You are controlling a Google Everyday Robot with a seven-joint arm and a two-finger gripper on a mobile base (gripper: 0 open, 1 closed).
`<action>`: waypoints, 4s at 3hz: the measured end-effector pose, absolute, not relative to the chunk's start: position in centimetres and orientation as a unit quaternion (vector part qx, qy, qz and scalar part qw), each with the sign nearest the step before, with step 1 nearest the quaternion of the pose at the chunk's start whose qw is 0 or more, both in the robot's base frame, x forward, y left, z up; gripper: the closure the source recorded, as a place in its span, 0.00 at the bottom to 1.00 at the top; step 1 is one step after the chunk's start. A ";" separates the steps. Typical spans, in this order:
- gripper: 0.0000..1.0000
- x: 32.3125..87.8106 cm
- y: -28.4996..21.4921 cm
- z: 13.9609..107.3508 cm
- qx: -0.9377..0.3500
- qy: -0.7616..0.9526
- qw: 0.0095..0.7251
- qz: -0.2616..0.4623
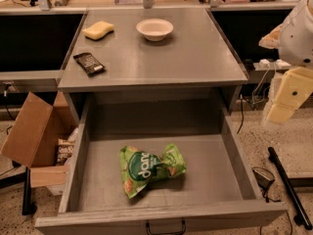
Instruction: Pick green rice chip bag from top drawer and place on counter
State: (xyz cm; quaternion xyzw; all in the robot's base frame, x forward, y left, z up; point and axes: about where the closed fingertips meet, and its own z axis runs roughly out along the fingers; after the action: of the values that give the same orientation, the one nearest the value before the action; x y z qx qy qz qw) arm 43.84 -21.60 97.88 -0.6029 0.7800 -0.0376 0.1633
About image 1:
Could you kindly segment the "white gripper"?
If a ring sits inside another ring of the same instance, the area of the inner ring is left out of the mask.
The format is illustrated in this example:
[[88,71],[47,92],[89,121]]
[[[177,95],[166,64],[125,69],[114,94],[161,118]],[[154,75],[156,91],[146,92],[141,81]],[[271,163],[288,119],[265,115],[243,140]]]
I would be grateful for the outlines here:
[[284,19],[263,36],[258,45],[277,49],[282,60],[301,66],[286,71],[273,87],[266,121],[282,125],[313,93],[313,0],[300,0]]

